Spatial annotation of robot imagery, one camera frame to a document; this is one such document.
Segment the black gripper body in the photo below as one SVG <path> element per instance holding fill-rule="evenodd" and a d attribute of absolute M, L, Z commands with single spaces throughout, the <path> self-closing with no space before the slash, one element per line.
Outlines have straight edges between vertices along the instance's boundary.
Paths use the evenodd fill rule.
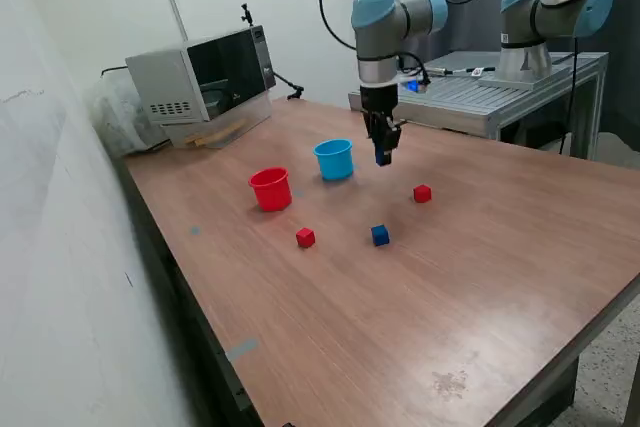
<path fill-rule="evenodd" d="M 393 117 L 398 105 L 398 86 L 390 84 L 382 87 L 360 87 L 362 110 L 366 114 L 380 114 Z"/>

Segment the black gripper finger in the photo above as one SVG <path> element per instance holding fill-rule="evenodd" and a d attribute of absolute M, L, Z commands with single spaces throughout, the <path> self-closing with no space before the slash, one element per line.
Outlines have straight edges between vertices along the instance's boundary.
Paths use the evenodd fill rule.
<path fill-rule="evenodd" d="M 381 114 L 364 114 L 368 137 L 374 144 L 375 154 L 382 155 L 384 152 L 384 116 Z"/>
<path fill-rule="evenodd" d="M 402 123 L 396 123 L 392 117 L 386 117 L 386 127 L 384 128 L 384 136 L 382 140 L 382 162 L 390 163 L 392 161 L 393 151 L 398 147 Z"/>

